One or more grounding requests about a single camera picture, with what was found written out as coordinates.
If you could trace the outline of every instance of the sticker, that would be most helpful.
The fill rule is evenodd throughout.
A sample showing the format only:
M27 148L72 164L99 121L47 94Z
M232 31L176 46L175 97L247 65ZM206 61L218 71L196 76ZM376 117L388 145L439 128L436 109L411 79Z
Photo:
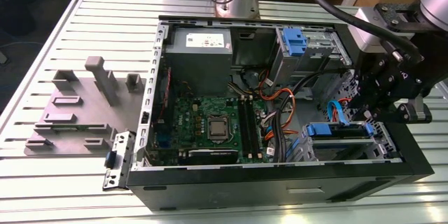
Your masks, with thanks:
M266 152L270 156L274 156L275 148L268 147L268 149L266 149Z
M272 86L272 84L274 84L274 81L271 81L270 78L267 78L264 82L266 82L266 84L270 85L270 86Z
M224 47L224 34L187 34L187 47Z

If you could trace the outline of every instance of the power supply label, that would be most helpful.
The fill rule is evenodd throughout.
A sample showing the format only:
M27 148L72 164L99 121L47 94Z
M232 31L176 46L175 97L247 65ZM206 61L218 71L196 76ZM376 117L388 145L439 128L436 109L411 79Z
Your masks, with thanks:
M224 47L224 34L187 34L187 47Z

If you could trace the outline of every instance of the cpu socket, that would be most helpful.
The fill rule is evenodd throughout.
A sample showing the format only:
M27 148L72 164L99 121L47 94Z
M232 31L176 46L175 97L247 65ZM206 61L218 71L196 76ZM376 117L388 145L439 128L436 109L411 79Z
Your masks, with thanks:
M208 123L208 140L222 144L230 140L230 117L227 115L210 115Z

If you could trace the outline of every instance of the aluminum slotted table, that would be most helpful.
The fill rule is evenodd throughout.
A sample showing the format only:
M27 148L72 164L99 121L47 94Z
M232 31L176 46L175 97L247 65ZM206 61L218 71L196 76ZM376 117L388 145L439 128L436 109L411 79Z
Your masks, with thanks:
M350 13L356 8L344 7ZM356 202L151 212L131 191L102 191L100 157L26 156L55 89L56 70L84 69L88 56L106 59L116 77L150 69L159 15L214 16L210 0L72 0L36 61L0 117L0 221L111 222L104 218L148 219L155 223L440 223L448 222L448 100L439 84L426 98L434 122L410 125L435 175L394 186ZM310 4L260 2L263 19L340 22Z

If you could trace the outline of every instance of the metal bracket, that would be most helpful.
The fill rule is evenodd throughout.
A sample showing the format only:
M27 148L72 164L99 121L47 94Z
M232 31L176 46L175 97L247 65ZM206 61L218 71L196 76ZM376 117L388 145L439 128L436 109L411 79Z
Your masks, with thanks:
M414 106L415 113L418 115L418 120L423 121L427 117L426 112L424 112L424 103L423 103L423 96L422 94L415 98L410 99L408 104Z
M128 173L131 168L135 132L126 131L116 135L112 150L106 156L107 168L103 191L130 190L127 188Z

